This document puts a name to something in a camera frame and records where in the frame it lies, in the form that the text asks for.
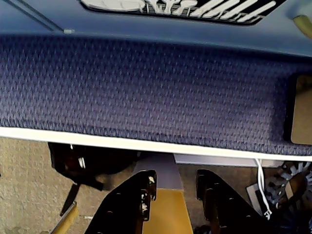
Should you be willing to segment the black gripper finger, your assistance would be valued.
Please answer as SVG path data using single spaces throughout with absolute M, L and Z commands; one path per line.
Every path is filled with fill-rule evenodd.
M 271 227 L 249 203 L 216 173 L 199 169 L 196 197 L 202 201 L 209 225 L 196 227 L 197 234 L 269 234 Z
M 143 170 L 114 188 L 94 214 L 86 234 L 141 234 L 156 200 L 155 170 Z

